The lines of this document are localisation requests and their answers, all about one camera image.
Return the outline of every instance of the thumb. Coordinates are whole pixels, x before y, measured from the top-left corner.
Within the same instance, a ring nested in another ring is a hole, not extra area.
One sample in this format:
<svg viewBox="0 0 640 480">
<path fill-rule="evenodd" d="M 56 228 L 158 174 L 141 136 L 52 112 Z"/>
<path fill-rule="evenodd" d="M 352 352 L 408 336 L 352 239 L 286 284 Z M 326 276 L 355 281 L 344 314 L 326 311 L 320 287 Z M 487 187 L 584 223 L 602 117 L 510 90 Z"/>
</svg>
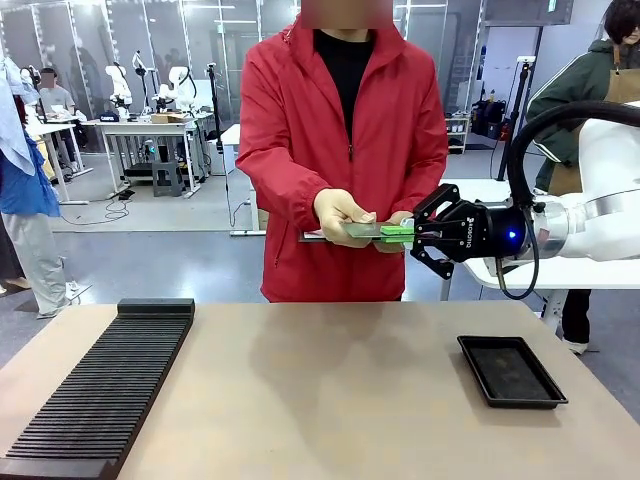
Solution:
<svg viewBox="0 0 640 480">
<path fill-rule="evenodd" d="M 372 223 L 376 221 L 376 214 L 369 213 L 356 203 L 351 195 L 345 197 L 338 205 L 338 208 L 347 218 L 355 223 Z"/>
</svg>

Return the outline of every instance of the jacket collar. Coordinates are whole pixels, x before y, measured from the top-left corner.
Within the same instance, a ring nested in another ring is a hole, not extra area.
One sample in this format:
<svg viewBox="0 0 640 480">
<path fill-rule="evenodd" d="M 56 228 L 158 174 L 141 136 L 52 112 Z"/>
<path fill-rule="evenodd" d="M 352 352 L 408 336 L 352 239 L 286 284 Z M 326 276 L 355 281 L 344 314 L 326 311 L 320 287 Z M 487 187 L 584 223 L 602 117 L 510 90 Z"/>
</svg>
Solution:
<svg viewBox="0 0 640 480">
<path fill-rule="evenodd" d="M 400 32 L 392 26 L 390 28 L 376 29 L 373 55 L 368 69 L 374 70 L 382 67 L 399 56 L 406 47 L 406 42 L 400 36 Z M 300 17 L 295 23 L 287 27 L 283 32 L 283 38 L 291 46 L 296 60 L 303 65 L 310 65 L 315 53 L 313 48 L 313 30 L 303 28 Z"/>
</svg>

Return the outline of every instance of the dark green jacket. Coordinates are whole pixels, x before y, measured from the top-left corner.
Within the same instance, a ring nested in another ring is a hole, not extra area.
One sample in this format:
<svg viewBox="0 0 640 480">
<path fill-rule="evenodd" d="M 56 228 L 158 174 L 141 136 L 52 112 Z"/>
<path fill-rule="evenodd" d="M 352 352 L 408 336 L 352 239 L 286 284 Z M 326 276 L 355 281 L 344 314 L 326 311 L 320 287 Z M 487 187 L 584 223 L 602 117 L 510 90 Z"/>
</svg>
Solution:
<svg viewBox="0 0 640 480">
<path fill-rule="evenodd" d="M 640 68 L 638 47 L 621 47 L 622 68 Z M 613 70 L 613 43 L 610 40 L 593 42 L 589 51 L 579 56 L 536 93 L 527 108 L 527 120 L 560 105 L 578 100 L 604 100 L 609 92 Z M 578 138 L 573 130 L 582 122 L 566 122 L 545 130 L 536 138 L 536 146 L 547 156 L 536 187 L 547 191 L 556 162 L 578 164 Z"/>
</svg>

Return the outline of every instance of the gray pants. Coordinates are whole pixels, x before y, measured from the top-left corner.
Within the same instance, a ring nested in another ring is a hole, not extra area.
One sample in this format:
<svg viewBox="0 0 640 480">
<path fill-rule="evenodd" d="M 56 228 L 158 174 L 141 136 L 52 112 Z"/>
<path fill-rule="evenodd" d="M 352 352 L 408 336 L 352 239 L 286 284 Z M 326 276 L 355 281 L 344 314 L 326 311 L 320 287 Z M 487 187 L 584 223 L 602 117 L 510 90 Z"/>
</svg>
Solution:
<svg viewBox="0 0 640 480">
<path fill-rule="evenodd" d="M 38 302 L 39 318 L 55 317 L 69 302 L 48 217 L 3 213 L 2 220 Z"/>
</svg>

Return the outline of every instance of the man's left hand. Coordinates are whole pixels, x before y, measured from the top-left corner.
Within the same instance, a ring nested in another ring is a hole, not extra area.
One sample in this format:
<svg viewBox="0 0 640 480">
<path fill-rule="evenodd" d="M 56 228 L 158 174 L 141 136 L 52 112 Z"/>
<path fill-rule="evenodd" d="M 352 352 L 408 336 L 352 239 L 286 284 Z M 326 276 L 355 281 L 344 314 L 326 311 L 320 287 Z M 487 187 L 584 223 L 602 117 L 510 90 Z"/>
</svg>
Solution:
<svg viewBox="0 0 640 480">
<path fill-rule="evenodd" d="M 391 218 L 387 220 L 387 223 L 392 223 L 394 225 L 400 225 L 402 220 L 405 218 L 413 217 L 413 213 L 401 210 L 399 212 L 391 215 Z M 404 252 L 404 243 L 382 243 L 382 242 L 374 242 L 373 243 L 376 249 L 380 253 L 402 253 Z"/>
</svg>

